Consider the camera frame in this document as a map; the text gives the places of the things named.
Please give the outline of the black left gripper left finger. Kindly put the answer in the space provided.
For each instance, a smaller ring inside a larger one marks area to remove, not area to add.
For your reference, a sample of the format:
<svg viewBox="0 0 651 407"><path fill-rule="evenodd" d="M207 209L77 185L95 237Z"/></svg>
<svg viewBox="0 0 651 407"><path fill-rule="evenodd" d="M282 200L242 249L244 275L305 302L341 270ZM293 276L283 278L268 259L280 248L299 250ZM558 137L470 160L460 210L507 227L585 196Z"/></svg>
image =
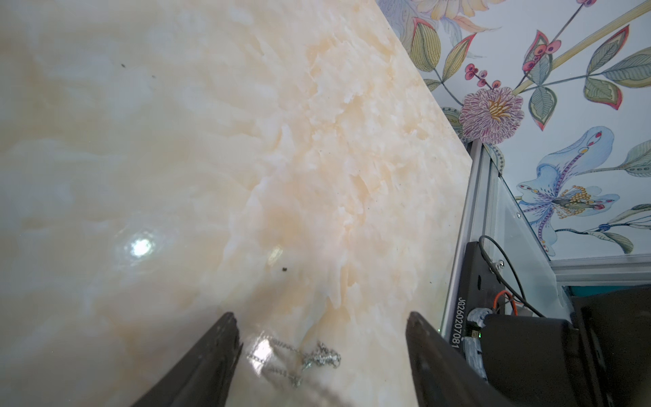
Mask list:
<svg viewBox="0 0 651 407"><path fill-rule="evenodd" d="M134 405L225 406L242 348L237 319L227 312Z"/></svg>

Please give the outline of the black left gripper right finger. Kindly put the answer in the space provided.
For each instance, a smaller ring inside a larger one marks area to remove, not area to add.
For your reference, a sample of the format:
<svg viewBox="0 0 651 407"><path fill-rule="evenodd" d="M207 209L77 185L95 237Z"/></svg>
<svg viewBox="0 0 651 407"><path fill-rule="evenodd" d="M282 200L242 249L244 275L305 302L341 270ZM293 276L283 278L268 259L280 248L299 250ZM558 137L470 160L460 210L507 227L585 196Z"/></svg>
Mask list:
<svg viewBox="0 0 651 407"><path fill-rule="evenodd" d="M483 381L420 313L410 313L405 337L420 407L512 405Z"/></svg>

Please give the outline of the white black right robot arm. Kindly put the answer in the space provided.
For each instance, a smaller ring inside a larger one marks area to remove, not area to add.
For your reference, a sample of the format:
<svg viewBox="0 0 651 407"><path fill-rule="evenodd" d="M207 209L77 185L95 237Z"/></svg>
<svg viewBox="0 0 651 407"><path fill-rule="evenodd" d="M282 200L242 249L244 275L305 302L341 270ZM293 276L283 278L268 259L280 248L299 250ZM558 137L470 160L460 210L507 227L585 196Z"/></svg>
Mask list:
<svg viewBox="0 0 651 407"><path fill-rule="evenodd" d="M459 350L513 406L648 406L650 288L574 297L569 320L470 313Z"/></svg>

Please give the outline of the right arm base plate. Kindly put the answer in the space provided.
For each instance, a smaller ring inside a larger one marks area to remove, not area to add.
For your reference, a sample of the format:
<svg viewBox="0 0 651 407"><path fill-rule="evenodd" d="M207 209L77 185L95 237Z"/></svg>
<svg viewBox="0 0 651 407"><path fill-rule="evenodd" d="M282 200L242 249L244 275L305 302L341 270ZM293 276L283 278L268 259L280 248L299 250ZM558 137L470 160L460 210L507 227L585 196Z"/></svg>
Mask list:
<svg viewBox="0 0 651 407"><path fill-rule="evenodd" d="M495 297L505 289L482 256L479 242L466 244L449 334L449 344L458 353L464 353L463 340L471 336L469 313L477 308L492 309Z"/></svg>

